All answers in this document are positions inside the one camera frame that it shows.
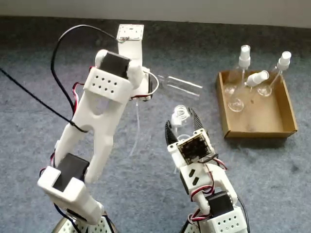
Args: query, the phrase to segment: cardboard box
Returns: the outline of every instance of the cardboard box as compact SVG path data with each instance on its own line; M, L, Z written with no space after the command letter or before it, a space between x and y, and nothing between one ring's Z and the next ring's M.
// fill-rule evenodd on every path
M239 112L231 111L224 95L224 82L229 71L219 72L216 86L225 138L230 137L281 137L297 132L293 107L283 77L269 97L256 93Z

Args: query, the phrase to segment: white plastic bracket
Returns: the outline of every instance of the white plastic bracket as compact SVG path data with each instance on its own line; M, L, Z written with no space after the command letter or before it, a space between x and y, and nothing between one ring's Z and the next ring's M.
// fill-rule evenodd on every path
M79 213L89 224L96 224L104 214L104 207L92 198L85 184L77 178L73 177L63 192L55 189L53 186L60 174L60 170L47 166L37 184L60 208L69 208Z
M74 220L81 233L116 233L111 223L108 223L105 217L101 217L101 220L96 225L88 225L86 223ZM76 233L72 223L67 220L61 226L57 227L53 233Z
M117 34L119 54L130 58L142 66L142 39L144 25L120 24ZM134 88L131 96L145 95L149 92L149 75L144 74L139 87ZM150 100L151 97L140 97L139 100Z
M247 233L247 224L239 206L223 215L200 222L201 233Z

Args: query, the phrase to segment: white robotic arm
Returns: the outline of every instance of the white robotic arm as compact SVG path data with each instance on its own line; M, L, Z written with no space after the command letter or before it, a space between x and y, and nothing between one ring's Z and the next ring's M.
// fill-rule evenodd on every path
M86 183L100 176L113 146L113 135L124 108L145 77L135 61L101 50L84 85L84 93L72 121L83 131L94 131L94 154L90 162L72 153L85 132L68 124L56 144L55 167L48 166L38 185L51 200L72 217L96 225L104 207L89 194ZM106 101L102 113L98 101Z
M186 193L199 206L181 233L247 233L242 210L236 205L237 194L225 170L210 163L217 154L196 113L192 109L189 112L195 129L190 138L178 141L169 121L165 127L168 151L180 171Z

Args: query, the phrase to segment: bottle cap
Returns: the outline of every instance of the bottle cap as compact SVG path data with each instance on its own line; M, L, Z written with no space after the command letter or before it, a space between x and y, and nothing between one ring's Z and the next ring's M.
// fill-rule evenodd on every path
M263 81L267 80L268 78L269 78L269 73L266 70L263 70L262 72L254 73L248 76L246 85L254 87L262 83Z
M250 51L251 51L251 47L249 47L248 45L241 46L239 66L244 69L247 69L251 65Z
M291 52L285 51L277 62L277 68L280 70L287 70L291 63Z

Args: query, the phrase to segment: white wire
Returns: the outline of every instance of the white wire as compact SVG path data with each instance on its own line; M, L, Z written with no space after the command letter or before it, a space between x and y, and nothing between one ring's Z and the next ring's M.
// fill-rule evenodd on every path
M160 82L159 82L159 79L157 78L157 76L154 75L154 74L151 73L151 72L147 72L147 71L143 71L143 72L145 72L146 74L150 74L150 75L156 80L156 87L155 87L155 89L154 89L152 92L150 92L150 93L142 94L142 95L135 95L135 96L132 96L131 99L133 99L133 98L139 98L139 97L148 97L148 96L151 96L151 95L153 95L153 94L158 90L158 88L159 88Z
M134 150L137 146L137 143L138 143L138 138L139 138L139 133L140 133L140 122L139 122L139 108L138 108L138 100L136 101L136 117L137 117L137 132L136 132L136 137L135 137L135 142L134 142L134 145L131 149L131 152L130 152L130 155L129 157L131 157L134 153Z
M160 82L159 82L159 79L157 78L157 76L156 75L154 75L153 73L151 73L151 72L146 72L146 71L144 71L145 73L147 73L147 74L150 74L152 77L154 77L154 79L156 80L156 87L155 87L155 89L151 92L151 93L148 93L148 95L152 95L152 94L154 94L156 91L157 91L157 89L159 88L159 85L160 85Z

